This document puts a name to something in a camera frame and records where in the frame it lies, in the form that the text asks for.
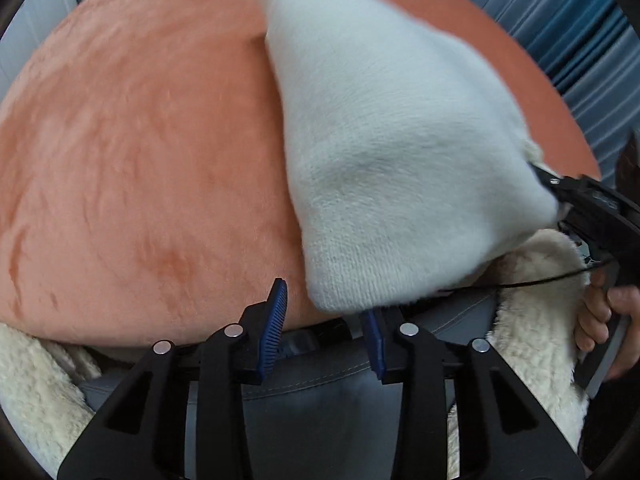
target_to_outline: wire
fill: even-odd
[[[501,284],[494,283],[491,285],[469,285],[469,286],[460,286],[459,288],[445,288],[440,292],[458,292],[460,290],[494,290],[494,289],[501,290],[503,288],[520,288],[521,286],[545,285],[545,283],[559,282],[560,280],[566,280],[567,278],[579,276],[580,274],[584,274],[585,272],[591,272],[593,269],[600,269],[602,267],[606,267],[610,263],[613,263],[615,261],[616,261],[615,258],[607,258],[605,260],[602,260],[601,262],[594,263],[583,269],[572,270],[571,272],[560,274],[559,276],[552,276],[551,278],[544,278],[543,280],[533,280],[532,282],[501,283]]]

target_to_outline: curtain fold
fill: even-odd
[[[640,40],[614,0],[472,0],[546,73],[614,185],[618,154],[640,126]]]

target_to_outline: orange velvet fabric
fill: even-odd
[[[467,0],[391,0],[473,44],[546,162],[598,176],[560,97]],[[306,296],[256,0],[87,0],[0,107],[0,320],[80,344],[199,341],[289,283]]]

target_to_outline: gray leather chair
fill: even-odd
[[[459,292],[415,316],[413,322],[447,342],[484,337],[497,307],[493,292]],[[388,480],[401,405],[402,386],[383,386],[370,370],[358,324],[353,339],[280,359],[266,382],[243,389],[246,433],[256,480]],[[283,340],[304,341],[300,333]],[[81,384],[96,410],[126,370],[115,367]],[[195,479],[197,383],[188,404],[186,476]],[[447,384],[447,402],[454,392]]]

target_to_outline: human hand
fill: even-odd
[[[614,379],[632,368],[640,358],[640,290],[636,286],[621,286],[604,293],[602,287],[606,282],[607,275],[603,269],[591,275],[591,285],[578,311],[574,336],[578,348],[590,352],[596,343],[604,343],[609,338],[607,321],[612,310],[631,316],[625,340],[607,375],[607,379]]]

